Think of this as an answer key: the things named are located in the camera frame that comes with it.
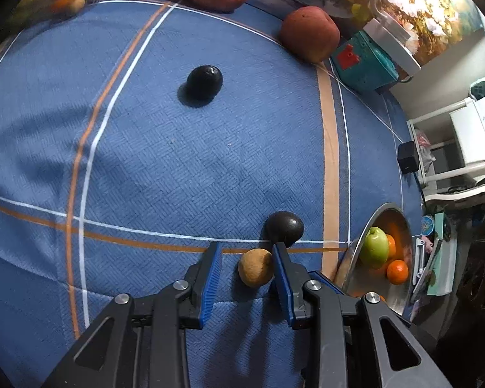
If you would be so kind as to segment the black power adapter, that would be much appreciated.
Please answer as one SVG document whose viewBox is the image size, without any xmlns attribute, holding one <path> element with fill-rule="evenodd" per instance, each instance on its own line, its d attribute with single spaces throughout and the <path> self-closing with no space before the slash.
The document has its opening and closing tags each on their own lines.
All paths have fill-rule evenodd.
<svg viewBox="0 0 485 388">
<path fill-rule="evenodd" d="M 397 161 L 403 174 L 419 171 L 419 157 L 414 141 L 407 141 L 398 146 Z"/>
</svg>

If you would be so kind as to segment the dark red apple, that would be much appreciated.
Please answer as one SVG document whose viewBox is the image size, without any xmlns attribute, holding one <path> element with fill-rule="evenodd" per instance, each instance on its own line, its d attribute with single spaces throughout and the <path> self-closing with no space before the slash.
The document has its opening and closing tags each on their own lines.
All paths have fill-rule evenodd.
<svg viewBox="0 0 485 388">
<path fill-rule="evenodd" d="M 300 59 L 320 63 L 339 46 L 340 31 L 322 8 L 305 6 L 283 20 L 278 39 Z"/>
</svg>

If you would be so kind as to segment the orange mandarin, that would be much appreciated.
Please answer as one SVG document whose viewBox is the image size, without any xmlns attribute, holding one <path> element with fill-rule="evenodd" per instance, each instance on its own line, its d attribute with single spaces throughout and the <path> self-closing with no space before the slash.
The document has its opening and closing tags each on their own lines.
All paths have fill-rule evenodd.
<svg viewBox="0 0 485 388">
<path fill-rule="evenodd" d="M 404 284 L 409 278 L 407 263 L 400 259 L 393 260 L 386 268 L 386 277 L 392 285 L 400 286 Z"/>
<path fill-rule="evenodd" d="M 387 241 L 388 241 L 388 259 L 392 259 L 396 255 L 396 242 L 392 235 L 387 234 Z"/>
</svg>

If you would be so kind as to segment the round blue sticker tin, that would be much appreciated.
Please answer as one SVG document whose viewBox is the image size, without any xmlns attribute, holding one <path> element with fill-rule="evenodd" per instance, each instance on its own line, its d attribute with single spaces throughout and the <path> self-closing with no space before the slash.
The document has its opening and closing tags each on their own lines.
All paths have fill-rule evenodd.
<svg viewBox="0 0 485 388">
<path fill-rule="evenodd" d="M 435 230 L 435 221 L 431 215 L 424 215 L 421 218 L 421 234 L 430 236 Z"/>
</svg>

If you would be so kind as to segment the white shelf rack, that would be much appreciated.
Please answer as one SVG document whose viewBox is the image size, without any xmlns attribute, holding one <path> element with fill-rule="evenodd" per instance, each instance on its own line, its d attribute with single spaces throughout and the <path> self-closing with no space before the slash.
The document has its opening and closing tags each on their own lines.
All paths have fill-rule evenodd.
<svg viewBox="0 0 485 388">
<path fill-rule="evenodd" d="M 431 119 L 446 116 L 453 137 L 431 144 L 432 155 L 446 146 L 457 158 L 458 167 L 436 171 L 435 163 L 424 173 L 415 130 Z M 423 200 L 431 208 L 467 209 L 485 203 L 485 77 L 469 85 L 466 98 L 407 121 L 419 157 L 416 173 Z"/>
</svg>

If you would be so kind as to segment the blue plaid tablecloth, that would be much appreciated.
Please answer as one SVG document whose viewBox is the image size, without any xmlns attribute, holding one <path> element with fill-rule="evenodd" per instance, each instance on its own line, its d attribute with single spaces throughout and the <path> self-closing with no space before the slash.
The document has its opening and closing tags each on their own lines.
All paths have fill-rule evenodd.
<svg viewBox="0 0 485 388">
<path fill-rule="evenodd" d="M 113 296 L 158 292 L 215 241 L 212 317 L 187 334 L 192 386 L 300 387 L 306 335 L 237 275 L 265 219 L 299 215 L 293 259 L 325 273 L 384 203 L 419 232 L 397 100 L 298 62 L 279 26 L 250 5 L 107 0 L 2 43 L 0 366 L 14 386 L 40 386 Z M 203 65 L 223 75 L 210 101 L 186 95 Z"/>
</svg>

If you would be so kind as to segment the smartphone on stand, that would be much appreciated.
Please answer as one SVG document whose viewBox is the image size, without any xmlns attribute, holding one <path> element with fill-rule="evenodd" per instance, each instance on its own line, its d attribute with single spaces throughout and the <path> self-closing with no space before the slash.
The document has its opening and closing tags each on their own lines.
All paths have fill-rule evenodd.
<svg viewBox="0 0 485 388">
<path fill-rule="evenodd" d="M 435 242 L 433 243 L 433 248 L 431 249 L 430 253 L 427 255 L 427 261 L 424 261 L 424 270 L 422 272 L 422 276 L 418 281 L 418 284 L 414 287 L 414 290 L 411 295 L 411 302 L 415 303 L 415 301 L 421 296 L 423 290 L 427 287 L 430 281 L 430 275 L 433 271 L 433 264 L 436 259 L 436 255 L 440 252 L 442 247 L 442 239 L 436 237 Z"/>
</svg>

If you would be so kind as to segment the stainless steel bowl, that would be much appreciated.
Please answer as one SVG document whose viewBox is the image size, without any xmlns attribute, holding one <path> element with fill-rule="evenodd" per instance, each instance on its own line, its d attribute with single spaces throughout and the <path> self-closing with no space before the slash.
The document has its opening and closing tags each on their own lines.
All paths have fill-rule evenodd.
<svg viewBox="0 0 485 388">
<path fill-rule="evenodd" d="M 343 254 L 335 284 L 350 296 L 370 291 L 402 314 L 412 293 L 412 234 L 393 203 L 381 205 Z"/>
</svg>

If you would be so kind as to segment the large green apple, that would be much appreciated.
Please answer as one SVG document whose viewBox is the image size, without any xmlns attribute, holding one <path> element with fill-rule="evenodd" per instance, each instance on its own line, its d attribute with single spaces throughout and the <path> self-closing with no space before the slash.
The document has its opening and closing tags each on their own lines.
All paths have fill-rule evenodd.
<svg viewBox="0 0 485 388">
<path fill-rule="evenodd" d="M 388 241 L 384 230 L 376 226 L 368 230 L 359 258 L 371 269 L 379 269 L 384 265 L 388 259 Z"/>
</svg>

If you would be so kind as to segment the dark plum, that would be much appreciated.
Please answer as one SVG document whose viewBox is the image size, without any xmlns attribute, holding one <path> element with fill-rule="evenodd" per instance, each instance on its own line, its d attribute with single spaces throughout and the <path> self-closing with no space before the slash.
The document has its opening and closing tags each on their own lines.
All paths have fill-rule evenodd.
<svg viewBox="0 0 485 388">
<path fill-rule="evenodd" d="M 271 243 L 283 243 L 286 248 L 298 242 L 304 234 L 304 223 L 289 211 L 277 211 L 264 223 L 264 230 Z"/>
<path fill-rule="evenodd" d="M 223 75 L 213 65 L 194 68 L 186 79 L 186 95 L 197 101 L 210 101 L 221 91 Z"/>
</svg>

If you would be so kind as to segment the brown kiwi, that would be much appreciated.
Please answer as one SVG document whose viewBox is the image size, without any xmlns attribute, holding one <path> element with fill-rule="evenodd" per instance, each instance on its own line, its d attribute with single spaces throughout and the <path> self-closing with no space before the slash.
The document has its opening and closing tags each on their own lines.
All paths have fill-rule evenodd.
<svg viewBox="0 0 485 388">
<path fill-rule="evenodd" d="M 259 288 L 273 277 L 273 258 L 270 251 L 255 248 L 245 252 L 238 262 L 241 281 L 250 288 Z"/>
</svg>

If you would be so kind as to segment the teal plastic basket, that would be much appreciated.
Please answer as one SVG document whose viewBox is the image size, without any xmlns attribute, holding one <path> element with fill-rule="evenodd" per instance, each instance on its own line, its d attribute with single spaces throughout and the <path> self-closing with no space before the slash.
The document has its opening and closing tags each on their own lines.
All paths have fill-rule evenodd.
<svg viewBox="0 0 485 388">
<path fill-rule="evenodd" d="M 331 59 L 341 81 L 359 93 L 377 90 L 399 80 L 389 55 L 363 31 L 341 44 Z"/>
</svg>

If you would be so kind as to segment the orange mandarin top middle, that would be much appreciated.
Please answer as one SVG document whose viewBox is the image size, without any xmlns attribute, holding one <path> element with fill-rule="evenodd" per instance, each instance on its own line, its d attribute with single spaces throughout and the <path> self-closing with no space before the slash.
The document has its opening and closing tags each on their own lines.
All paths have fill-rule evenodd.
<svg viewBox="0 0 485 388">
<path fill-rule="evenodd" d="M 388 259 L 392 259 L 396 255 L 396 242 L 392 235 L 387 234 L 387 241 L 388 241 Z"/>
</svg>

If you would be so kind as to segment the pink plastic bag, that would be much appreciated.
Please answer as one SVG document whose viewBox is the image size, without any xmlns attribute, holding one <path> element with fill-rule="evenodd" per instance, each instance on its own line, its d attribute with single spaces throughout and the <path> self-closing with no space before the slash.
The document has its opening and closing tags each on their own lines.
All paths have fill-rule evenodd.
<svg viewBox="0 0 485 388">
<path fill-rule="evenodd" d="M 416 129 L 416 138 L 419 145 L 419 154 L 421 155 L 422 165 L 424 173 L 428 173 L 429 167 L 436 161 L 434 155 L 432 155 L 431 144 L 424 131 Z"/>
</svg>

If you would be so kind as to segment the orange mandarin right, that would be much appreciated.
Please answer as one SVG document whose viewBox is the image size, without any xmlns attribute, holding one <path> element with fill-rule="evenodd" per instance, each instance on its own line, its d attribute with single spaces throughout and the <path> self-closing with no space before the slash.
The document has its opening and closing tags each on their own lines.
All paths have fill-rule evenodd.
<svg viewBox="0 0 485 388">
<path fill-rule="evenodd" d="M 386 277 L 392 285 L 400 286 L 404 284 L 409 278 L 407 263 L 400 259 L 393 260 L 386 268 Z"/>
</svg>

